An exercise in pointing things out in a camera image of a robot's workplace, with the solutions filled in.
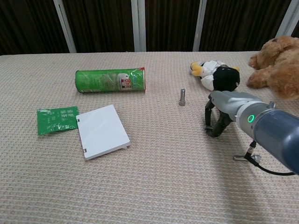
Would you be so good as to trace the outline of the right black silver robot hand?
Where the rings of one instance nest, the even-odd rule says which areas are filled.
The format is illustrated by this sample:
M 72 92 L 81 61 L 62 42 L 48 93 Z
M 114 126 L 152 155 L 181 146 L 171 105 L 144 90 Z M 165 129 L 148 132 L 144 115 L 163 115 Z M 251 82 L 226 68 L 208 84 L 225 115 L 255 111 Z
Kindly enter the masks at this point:
M 236 115 L 241 106 L 251 101 L 262 100 L 246 92 L 213 91 L 208 96 L 209 101 L 205 106 L 205 131 L 210 137 L 220 136 L 226 127 L 236 122 Z M 211 125 L 212 109 L 217 108 L 220 116 L 214 126 Z

